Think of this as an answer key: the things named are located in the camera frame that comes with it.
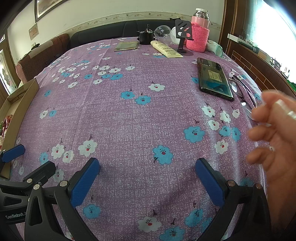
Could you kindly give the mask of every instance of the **label sticker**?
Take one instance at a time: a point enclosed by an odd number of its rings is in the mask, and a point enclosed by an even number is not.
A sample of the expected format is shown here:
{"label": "label sticker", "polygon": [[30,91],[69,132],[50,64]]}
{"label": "label sticker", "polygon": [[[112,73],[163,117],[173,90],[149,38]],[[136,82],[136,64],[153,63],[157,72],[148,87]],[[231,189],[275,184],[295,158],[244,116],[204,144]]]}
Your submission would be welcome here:
{"label": "label sticker", "polygon": [[212,79],[212,80],[217,80],[217,81],[222,82],[222,79],[221,79],[219,73],[214,72],[214,71],[210,71],[210,70],[208,70],[208,71],[209,71],[209,77],[210,77],[210,79]]}

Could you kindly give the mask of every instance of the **floral tablecloth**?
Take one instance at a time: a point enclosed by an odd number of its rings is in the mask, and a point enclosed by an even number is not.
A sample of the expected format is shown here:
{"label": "floral tablecloth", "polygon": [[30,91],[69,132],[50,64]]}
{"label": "floral tablecloth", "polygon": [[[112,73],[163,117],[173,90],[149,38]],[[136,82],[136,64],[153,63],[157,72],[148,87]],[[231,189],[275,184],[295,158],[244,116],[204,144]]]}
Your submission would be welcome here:
{"label": "floral tablecloth", "polygon": [[49,160],[57,171],[45,186],[54,186],[96,157],[101,171],[77,210],[99,240],[193,240],[218,210],[195,174],[198,158],[226,179],[265,186],[262,169],[245,163],[258,145],[247,137],[255,123],[236,96],[229,102],[199,90],[196,58],[238,75],[258,100],[260,91],[226,55],[166,58],[151,45],[113,51],[132,40],[71,49],[36,77],[40,90],[17,138],[26,152],[11,180]]}

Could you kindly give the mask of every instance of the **smartphone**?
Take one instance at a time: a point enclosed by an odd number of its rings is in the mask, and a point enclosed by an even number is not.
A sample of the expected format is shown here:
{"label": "smartphone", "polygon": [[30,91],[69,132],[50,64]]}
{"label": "smartphone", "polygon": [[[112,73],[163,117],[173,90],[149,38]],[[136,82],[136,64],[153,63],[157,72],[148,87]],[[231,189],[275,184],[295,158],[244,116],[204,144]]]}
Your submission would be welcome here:
{"label": "smartphone", "polygon": [[234,101],[221,65],[204,58],[198,58],[197,65],[199,86],[202,92]]}

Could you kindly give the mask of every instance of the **pink knitted cover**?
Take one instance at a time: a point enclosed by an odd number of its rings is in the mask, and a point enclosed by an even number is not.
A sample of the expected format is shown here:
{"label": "pink knitted cover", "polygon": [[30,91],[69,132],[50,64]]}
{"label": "pink knitted cover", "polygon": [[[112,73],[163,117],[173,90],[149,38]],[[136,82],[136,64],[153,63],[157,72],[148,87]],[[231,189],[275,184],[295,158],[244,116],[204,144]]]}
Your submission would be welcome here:
{"label": "pink knitted cover", "polygon": [[198,24],[192,23],[192,40],[187,40],[186,47],[190,50],[203,53],[207,46],[207,38],[209,37],[209,30],[200,27]]}

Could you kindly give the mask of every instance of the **finger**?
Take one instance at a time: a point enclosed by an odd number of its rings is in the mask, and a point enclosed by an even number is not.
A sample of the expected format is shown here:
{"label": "finger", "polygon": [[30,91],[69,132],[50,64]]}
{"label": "finger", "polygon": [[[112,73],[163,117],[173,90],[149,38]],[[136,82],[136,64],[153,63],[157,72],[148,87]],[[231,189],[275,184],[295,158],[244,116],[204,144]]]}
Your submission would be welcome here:
{"label": "finger", "polygon": [[283,100],[279,99],[272,105],[268,123],[284,140],[296,145],[296,113]]}
{"label": "finger", "polygon": [[270,142],[271,138],[275,134],[276,130],[273,127],[267,127],[263,125],[255,126],[248,131],[249,138],[252,141],[268,141]]}
{"label": "finger", "polygon": [[247,162],[250,165],[262,164],[263,169],[267,172],[274,161],[274,152],[266,147],[257,147],[247,155]]}
{"label": "finger", "polygon": [[293,111],[296,111],[296,101],[290,96],[285,95],[282,92],[279,92],[277,90],[268,90],[263,91],[262,99],[266,103],[266,105],[271,108],[275,102],[277,102],[279,99],[285,102],[285,104],[292,109]]}
{"label": "finger", "polygon": [[267,105],[260,105],[252,109],[252,119],[258,122],[267,123],[270,114],[270,108]]}

